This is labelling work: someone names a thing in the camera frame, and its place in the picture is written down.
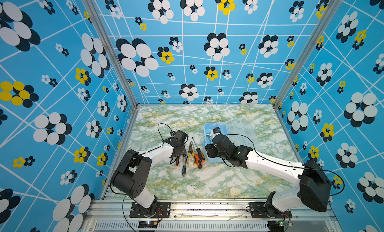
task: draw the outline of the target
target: green and white marble surface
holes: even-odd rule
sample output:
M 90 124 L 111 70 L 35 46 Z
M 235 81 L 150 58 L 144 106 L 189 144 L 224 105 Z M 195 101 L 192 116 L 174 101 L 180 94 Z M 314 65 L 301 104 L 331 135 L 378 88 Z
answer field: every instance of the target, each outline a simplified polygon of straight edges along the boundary
M 230 119 L 246 118 L 257 136 L 260 151 L 277 158 L 297 161 L 284 131 L 271 105 L 222 104 L 222 105 L 145 105 L 139 107 L 137 120 L 127 149 L 147 150 L 157 146 L 160 135 L 159 123 L 168 124 L 173 130 L 182 130 L 189 135 L 186 143 L 194 137 L 197 146 L 206 156 L 202 146 L 205 123 L 225 122 Z M 160 125 L 164 138 L 169 129 Z M 230 168 L 224 163 L 203 163 L 198 169 L 193 163 L 187 166 L 186 176 L 181 176 L 183 160 L 176 166 L 165 159 L 151 168 L 147 188 L 159 199 L 196 198 L 257 198 L 267 197 L 271 191 L 281 191 L 292 185 L 264 172 Z M 114 195 L 112 199 L 122 199 Z

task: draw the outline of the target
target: black mounting plate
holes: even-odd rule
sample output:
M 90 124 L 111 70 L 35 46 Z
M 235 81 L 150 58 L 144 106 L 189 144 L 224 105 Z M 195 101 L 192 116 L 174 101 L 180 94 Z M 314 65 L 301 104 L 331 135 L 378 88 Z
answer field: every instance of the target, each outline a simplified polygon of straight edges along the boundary
M 170 211 L 170 202 L 157 202 L 156 212 L 153 216 L 148 217 L 147 214 L 143 213 L 143 211 L 140 209 L 140 205 L 135 203 L 134 206 L 132 206 L 131 212 L 129 213 L 130 218 L 147 218 L 147 219 L 158 219 L 159 218 L 159 211 L 157 209 L 163 210 L 163 214 L 160 214 L 160 217 L 163 218 L 169 218 L 169 211 Z
M 266 213 L 263 212 L 263 211 L 265 211 L 264 204 L 265 204 L 265 202 L 250 202 L 249 203 L 250 209 L 251 210 L 253 209 L 253 211 L 250 212 L 253 219 L 270 219 L 271 218 L 268 215 L 266 215 Z M 285 212 L 282 212 L 281 214 L 276 215 L 276 219 L 284 219 L 284 218 L 292 218 L 291 211 L 287 210 Z

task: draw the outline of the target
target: robotic arm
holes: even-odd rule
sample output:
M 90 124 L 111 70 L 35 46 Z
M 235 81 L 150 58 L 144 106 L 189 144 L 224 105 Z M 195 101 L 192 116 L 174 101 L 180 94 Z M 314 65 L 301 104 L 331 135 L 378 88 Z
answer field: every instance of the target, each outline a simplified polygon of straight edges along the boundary
M 136 201 L 143 214 L 154 215 L 157 197 L 145 187 L 149 170 L 165 158 L 184 155 L 184 144 L 187 140 L 188 135 L 179 130 L 173 137 L 163 140 L 163 145 L 147 152 L 128 150 L 114 172 L 111 183 Z M 316 162 L 291 162 L 259 153 L 247 146 L 235 146 L 227 136 L 220 133 L 219 128 L 212 131 L 212 143 L 214 153 L 233 166 L 264 171 L 294 185 L 285 191 L 271 192 L 262 213 L 276 217 L 291 208 L 301 206 L 320 212 L 326 211 L 331 182 Z M 135 172 L 129 170 L 129 167 L 136 166 Z

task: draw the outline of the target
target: orange and black screwdriver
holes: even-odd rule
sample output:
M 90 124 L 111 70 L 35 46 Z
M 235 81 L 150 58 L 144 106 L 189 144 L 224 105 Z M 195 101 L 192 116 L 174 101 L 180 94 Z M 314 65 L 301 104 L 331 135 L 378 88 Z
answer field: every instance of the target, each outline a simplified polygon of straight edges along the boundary
M 202 163 L 205 162 L 204 154 L 201 153 L 200 148 L 197 147 L 197 144 L 196 144 L 195 139 L 193 137 L 192 137 L 192 140 L 195 143 L 196 151 L 197 151 L 197 153 L 195 153 L 196 164 L 197 164 L 197 167 L 199 169 L 201 169 L 203 167 Z

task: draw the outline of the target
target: blue patterned wallpaper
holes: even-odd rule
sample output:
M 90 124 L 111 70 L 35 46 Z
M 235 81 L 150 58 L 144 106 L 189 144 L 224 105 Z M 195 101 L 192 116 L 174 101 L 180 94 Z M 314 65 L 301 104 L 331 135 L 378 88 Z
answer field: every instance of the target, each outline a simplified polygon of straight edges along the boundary
M 344 231 L 384 228 L 383 9 L 343 0 L 278 107 L 300 157 L 343 178 L 330 202 Z
M 329 0 L 94 0 L 142 104 L 273 103 Z
M 0 231 L 78 231 L 132 110 L 81 0 L 0 0 Z

